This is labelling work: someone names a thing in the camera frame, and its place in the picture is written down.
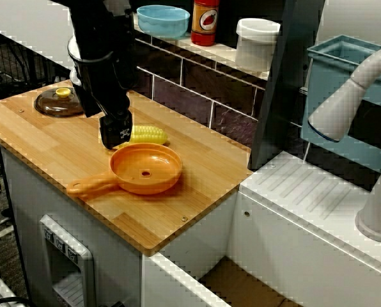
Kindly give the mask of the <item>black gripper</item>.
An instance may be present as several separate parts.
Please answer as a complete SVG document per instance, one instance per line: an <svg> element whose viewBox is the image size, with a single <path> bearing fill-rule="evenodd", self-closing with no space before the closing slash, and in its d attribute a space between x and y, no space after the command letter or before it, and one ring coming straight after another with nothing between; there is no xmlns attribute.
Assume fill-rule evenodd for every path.
<svg viewBox="0 0 381 307"><path fill-rule="evenodd" d="M81 82L79 100L87 117L103 112L99 119L103 145L111 150L129 142L132 113L127 97L136 83L136 66L126 56L104 56L99 59L74 58L77 78Z"/></svg>

